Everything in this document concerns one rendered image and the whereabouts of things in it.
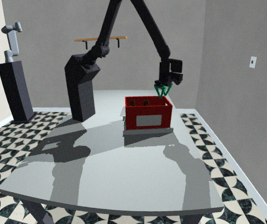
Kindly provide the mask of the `red crate with dividers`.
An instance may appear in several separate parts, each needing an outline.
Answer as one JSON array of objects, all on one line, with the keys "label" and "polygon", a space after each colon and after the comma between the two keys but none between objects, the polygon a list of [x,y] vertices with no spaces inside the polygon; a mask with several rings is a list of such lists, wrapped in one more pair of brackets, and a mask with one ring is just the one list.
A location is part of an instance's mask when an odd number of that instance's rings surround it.
[{"label": "red crate with dividers", "polygon": [[[130,106],[131,100],[135,106]],[[145,100],[149,100],[151,106],[143,106]],[[165,96],[131,96],[125,108],[126,130],[170,128],[172,105]]]}]

